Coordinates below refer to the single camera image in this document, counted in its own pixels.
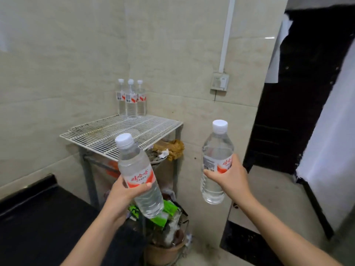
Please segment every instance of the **white pipe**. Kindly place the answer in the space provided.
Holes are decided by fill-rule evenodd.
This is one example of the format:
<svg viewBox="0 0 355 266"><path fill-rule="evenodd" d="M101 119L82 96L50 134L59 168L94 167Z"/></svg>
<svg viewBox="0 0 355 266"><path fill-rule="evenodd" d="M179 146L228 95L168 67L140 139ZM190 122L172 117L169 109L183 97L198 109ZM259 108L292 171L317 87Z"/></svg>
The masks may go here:
<svg viewBox="0 0 355 266"><path fill-rule="evenodd" d="M225 57L227 55L228 40L229 40L229 35L230 35L230 27L232 26L234 4L235 4L235 0L229 0L227 21L225 23L225 29L224 29L221 60L220 60L220 63L219 63L219 70L218 70L219 73L223 73L224 72L224 63L225 63Z"/></svg>

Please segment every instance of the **dark door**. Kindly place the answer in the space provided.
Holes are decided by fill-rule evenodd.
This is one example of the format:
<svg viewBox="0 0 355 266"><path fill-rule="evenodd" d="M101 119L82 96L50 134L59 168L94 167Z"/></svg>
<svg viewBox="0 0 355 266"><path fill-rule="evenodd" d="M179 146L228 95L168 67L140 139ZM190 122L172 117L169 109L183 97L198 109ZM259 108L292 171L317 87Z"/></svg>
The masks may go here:
<svg viewBox="0 0 355 266"><path fill-rule="evenodd" d="M287 13L279 82L264 85L245 161L293 174L354 39L355 6Z"/></svg>

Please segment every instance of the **bottle cap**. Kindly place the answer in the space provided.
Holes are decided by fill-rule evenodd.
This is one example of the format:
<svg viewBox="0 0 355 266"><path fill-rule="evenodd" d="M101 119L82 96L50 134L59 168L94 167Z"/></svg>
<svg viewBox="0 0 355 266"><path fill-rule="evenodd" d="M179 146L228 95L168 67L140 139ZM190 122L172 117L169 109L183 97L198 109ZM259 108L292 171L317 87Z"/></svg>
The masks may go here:
<svg viewBox="0 0 355 266"><path fill-rule="evenodd" d="M212 130L216 134L224 134L227 132L228 122L225 120L215 120L212 122Z"/></svg>
<svg viewBox="0 0 355 266"><path fill-rule="evenodd" d="M127 149L134 144L134 140L130 133L123 133L116 137L116 145L119 149Z"/></svg>

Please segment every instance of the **plastic bottle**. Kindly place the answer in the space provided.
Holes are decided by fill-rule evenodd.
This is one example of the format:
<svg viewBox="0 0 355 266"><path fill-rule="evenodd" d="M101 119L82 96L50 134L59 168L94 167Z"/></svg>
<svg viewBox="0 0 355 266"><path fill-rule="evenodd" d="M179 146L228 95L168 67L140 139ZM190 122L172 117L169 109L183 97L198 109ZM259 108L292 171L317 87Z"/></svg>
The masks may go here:
<svg viewBox="0 0 355 266"><path fill-rule="evenodd" d="M137 117L137 99L138 95L135 93L133 86L134 80L128 80L128 89L125 93L126 97L126 115L129 120L133 120Z"/></svg>
<svg viewBox="0 0 355 266"><path fill-rule="evenodd" d="M120 134L115 141L120 150L118 168L127 186L134 188L143 183L152 183L147 192L135 198L142 214L151 219L162 212L164 202L149 158L135 145L130 133Z"/></svg>
<svg viewBox="0 0 355 266"><path fill-rule="evenodd" d="M202 170L224 173L232 165L234 146L227 135L228 122L215 120L212 124L213 132L202 147ZM224 199L222 188L207 178L202 172L201 177L202 197L209 204L220 204Z"/></svg>
<svg viewBox="0 0 355 266"><path fill-rule="evenodd" d="M142 88L143 80L137 80L138 83L138 116L145 116L147 114L147 96L146 90Z"/></svg>
<svg viewBox="0 0 355 266"><path fill-rule="evenodd" d="M118 115L125 116L126 115L126 97L124 91L124 80L119 79L116 89L116 98L117 98L117 109Z"/></svg>

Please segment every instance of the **wire rack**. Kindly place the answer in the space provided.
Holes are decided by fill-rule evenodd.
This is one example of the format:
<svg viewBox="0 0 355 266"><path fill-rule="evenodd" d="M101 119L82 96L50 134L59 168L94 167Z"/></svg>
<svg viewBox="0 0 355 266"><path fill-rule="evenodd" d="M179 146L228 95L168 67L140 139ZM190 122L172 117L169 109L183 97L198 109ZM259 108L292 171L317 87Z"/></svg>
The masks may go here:
<svg viewBox="0 0 355 266"><path fill-rule="evenodd" d="M135 144L146 150L181 125L181 121L151 115L134 120L110 116L72 127L60 137L113 161L118 161L120 152L116 147L115 138L119 134L132 134Z"/></svg>

